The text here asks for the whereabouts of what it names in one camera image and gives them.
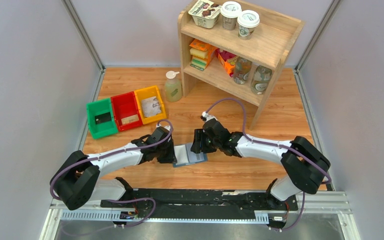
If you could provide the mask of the white card with magnetic stripe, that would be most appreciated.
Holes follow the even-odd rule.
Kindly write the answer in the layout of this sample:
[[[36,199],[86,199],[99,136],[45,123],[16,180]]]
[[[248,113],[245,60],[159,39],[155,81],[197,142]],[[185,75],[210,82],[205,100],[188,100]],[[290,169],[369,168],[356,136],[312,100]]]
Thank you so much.
[[[176,157],[176,163],[174,163],[175,166],[185,165],[189,162],[187,147],[185,144],[175,146],[174,154]]]

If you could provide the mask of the blue leather card holder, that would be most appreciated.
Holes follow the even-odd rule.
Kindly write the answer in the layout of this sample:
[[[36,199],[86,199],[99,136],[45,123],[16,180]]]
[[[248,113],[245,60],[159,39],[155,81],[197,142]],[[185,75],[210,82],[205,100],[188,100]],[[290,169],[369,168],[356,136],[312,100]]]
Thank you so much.
[[[174,165],[173,163],[172,165],[174,168],[203,163],[208,161],[208,157],[205,153],[195,154],[191,152],[192,143],[186,143],[184,145],[186,145],[186,149],[187,149],[188,163],[186,163],[185,165],[178,165],[178,166]]]

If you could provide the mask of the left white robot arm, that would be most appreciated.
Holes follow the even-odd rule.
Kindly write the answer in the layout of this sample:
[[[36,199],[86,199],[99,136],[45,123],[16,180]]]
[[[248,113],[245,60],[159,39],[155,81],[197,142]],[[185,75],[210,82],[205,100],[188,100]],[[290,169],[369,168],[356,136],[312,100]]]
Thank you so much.
[[[102,177],[119,169],[157,159],[159,163],[176,162],[172,128],[158,126],[152,134],[132,140],[117,149],[102,153],[73,152],[50,181],[50,193],[69,210],[77,210],[89,201],[114,200],[128,207],[133,194],[122,178]]]

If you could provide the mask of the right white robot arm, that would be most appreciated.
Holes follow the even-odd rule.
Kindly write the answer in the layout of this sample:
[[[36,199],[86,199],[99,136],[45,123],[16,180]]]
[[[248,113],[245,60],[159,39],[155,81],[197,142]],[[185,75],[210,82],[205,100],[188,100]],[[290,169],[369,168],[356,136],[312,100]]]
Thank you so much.
[[[266,205],[279,209],[298,193],[314,195],[327,177],[330,161],[306,138],[290,141],[258,138],[239,131],[230,132],[215,118],[207,118],[194,131],[190,150],[195,154],[221,151],[227,156],[257,158],[283,166],[286,175],[267,188]]]

